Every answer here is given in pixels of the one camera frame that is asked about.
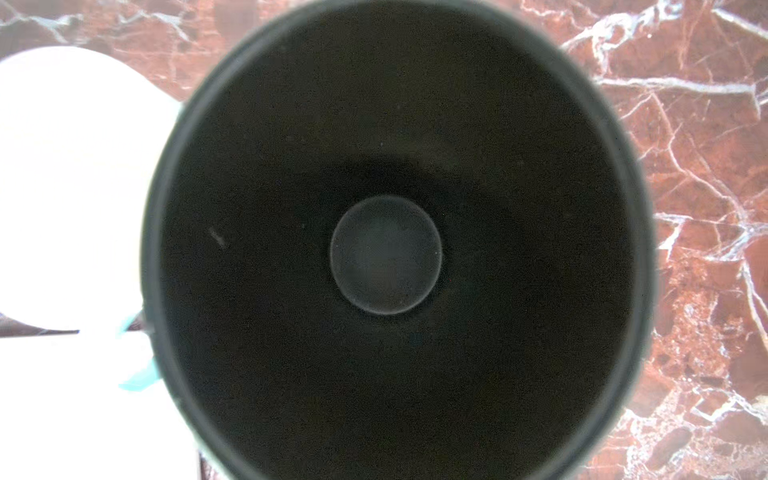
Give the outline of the black mug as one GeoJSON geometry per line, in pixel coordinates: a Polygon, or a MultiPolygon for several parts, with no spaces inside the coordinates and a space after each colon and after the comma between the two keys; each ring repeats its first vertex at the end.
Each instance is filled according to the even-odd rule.
{"type": "Polygon", "coordinates": [[[155,358],[233,479],[561,479],[648,351],[607,102],[476,1],[315,1],[184,106],[142,238],[155,358]]]}

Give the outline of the white mug blue handle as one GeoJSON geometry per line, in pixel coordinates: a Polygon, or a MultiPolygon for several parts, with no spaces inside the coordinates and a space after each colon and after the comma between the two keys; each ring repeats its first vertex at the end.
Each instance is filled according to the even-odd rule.
{"type": "Polygon", "coordinates": [[[181,103],[77,47],[1,62],[1,312],[109,346],[139,315],[151,180],[181,103]]]}

